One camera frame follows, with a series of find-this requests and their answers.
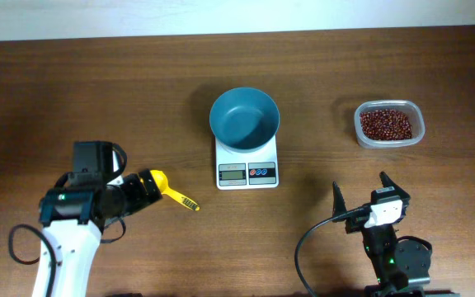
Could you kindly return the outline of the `yellow measuring scoop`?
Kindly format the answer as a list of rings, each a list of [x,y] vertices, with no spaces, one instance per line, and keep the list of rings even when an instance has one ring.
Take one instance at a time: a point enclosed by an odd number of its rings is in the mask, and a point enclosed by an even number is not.
[[[154,184],[161,194],[171,197],[185,208],[193,211],[200,210],[200,206],[197,202],[170,187],[168,178],[163,171],[144,169],[139,175],[141,181],[148,180],[148,183]]]

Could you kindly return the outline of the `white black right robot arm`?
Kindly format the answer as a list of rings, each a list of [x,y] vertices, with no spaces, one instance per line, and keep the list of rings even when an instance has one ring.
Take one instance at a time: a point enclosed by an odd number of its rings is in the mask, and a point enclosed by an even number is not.
[[[424,296],[430,283],[432,245],[414,236],[397,236],[395,225],[406,216],[410,195],[385,173],[382,187],[371,199],[348,210],[340,187],[332,184],[336,222],[344,222],[346,233],[361,233],[366,256],[372,263],[377,285],[364,289],[367,296]]]

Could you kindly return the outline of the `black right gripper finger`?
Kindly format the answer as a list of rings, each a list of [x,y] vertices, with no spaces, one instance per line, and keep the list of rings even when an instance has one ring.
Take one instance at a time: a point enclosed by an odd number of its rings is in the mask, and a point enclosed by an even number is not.
[[[332,183],[332,191],[333,191],[332,217],[334,218],[333,222],[338,223],[343,220],[341,216],[347,212],[346,203],[343,198],[343,195],[341,194],[341,189],[335,181]]]
[[[401,193],[402,188],[398,186],[386,172],[381,172],[379,174],[379,178],[382,182],[383,187],[379,189],[379,193],[386,193],[386,192],[397,192]]]

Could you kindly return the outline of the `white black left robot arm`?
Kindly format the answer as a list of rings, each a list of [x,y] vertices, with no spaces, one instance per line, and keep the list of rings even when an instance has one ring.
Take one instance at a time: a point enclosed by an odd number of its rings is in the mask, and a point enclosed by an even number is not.
[[[84,296],[105,229],[162,194],[148,169],[123,174],[127,154],[105,141],[76,142],[73,168],[40,201],[41,244],[35,296]]]

